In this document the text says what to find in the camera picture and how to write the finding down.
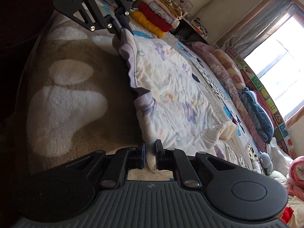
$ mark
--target window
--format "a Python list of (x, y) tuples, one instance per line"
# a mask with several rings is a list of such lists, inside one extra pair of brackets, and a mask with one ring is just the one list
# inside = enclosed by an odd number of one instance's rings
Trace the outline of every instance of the window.
[(304, 105), (304, 27), (291, 17), (245, 58), (284, 120)]

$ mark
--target stack of folded clothes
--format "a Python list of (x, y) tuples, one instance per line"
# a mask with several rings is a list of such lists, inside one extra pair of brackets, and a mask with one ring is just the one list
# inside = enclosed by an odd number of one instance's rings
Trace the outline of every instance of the stack of folded clothes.
[(176, 28), (181, 19), (181, 13), (162, 0), (141, 0), (138, 10), (131, 16), (158, 38), (162, 38), (171, 28)]

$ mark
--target yellow cloth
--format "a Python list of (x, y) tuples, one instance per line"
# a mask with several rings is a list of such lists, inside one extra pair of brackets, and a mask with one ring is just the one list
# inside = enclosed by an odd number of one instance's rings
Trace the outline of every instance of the yellow cloth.
[(154, 25), (151, 21), (149, 21), (139, 10), (132, 12), (131, 16), (144, 28), (148, 29), (151, 33), (154, 33), (158, 38), (161, 39), (163, 36), (165, 36), (166, 33), (160, 30), (160, 28)]
[(171, 13), (176, 16), (177, 19), (182, 18), (182, 11), (178, 10), (177, 8), (173, 7), (168, 0), (160, 0), (170, 11)]

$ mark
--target blanket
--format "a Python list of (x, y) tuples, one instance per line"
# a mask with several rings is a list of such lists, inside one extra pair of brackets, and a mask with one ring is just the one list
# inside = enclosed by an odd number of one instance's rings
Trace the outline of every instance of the blanket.
[(137, 117), (147, 143), (147, 161), (155, 170), (153, 145), (156, 139), (164, 148), (178, 148), (187, 155), (205, 151), (237, 164), (225, 141), (237, 131), (234, 123), (220, 123), (204, 88), (192, 78), (188, 61), (160, 39), (135, 37), (123, 30), (120, 53), (130, 66), (131, 86), (142, 94), (135, 100)]
[(291, 163), (287, 182), (290, 184), (288, 194), (304, 201), (304, 156), (297, 157)]
[(261, 136), (258, 134), (256, 127), (251, 119), (251, 117), (248, 114), (248, 111), (244, 104), (242, 103), (238, 91), (230, 77), (230, 74), (227, 72), (227, 70), (222, 66), (222, 64), (216, 59), (216, 57), (210, 53), (205, 52), (203, 49), (204, 46), (192, 46), (192, 49), (196, 54), (198, 54), (210, 67), (212, 72), (215, 74), (215, 76), (218, 78), (220, 83), (223, 85), (226, 92), (231, 97), (234, 105), (237, 107), (238, 112), (240, 113), (243, 121), (245, 122), (248, 130), (250, 131), (250, 134), (252, 135), (254, 142), (258, 146), (259, 150), (261, 152), (266, 151), (266, 144), (262, 140)]

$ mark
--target blue pillow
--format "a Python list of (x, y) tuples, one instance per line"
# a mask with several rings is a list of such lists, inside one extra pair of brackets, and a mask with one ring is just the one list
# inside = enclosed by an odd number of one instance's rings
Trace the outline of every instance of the blue pillow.
[(249, 116), (253, 120), (258, 134), (263, 141), (269, 144), (273, 138), (274, 128), (267, 112), (260, 106), (257, 101), (257, 96), (253, 91), (244, 91), (240, 96)]

